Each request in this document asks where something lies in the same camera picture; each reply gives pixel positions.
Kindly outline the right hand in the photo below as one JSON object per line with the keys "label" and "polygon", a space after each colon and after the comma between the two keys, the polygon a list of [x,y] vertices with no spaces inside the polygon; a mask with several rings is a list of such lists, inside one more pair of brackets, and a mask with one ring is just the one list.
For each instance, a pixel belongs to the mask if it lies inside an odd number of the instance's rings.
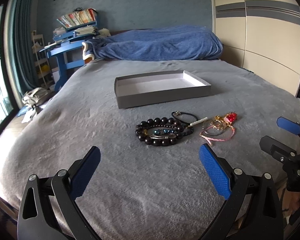
{"label": "right hand", "polygon": [[290,213],[294,213],[300,208],[300,192],[291,192],[291,199],[289,204]]}

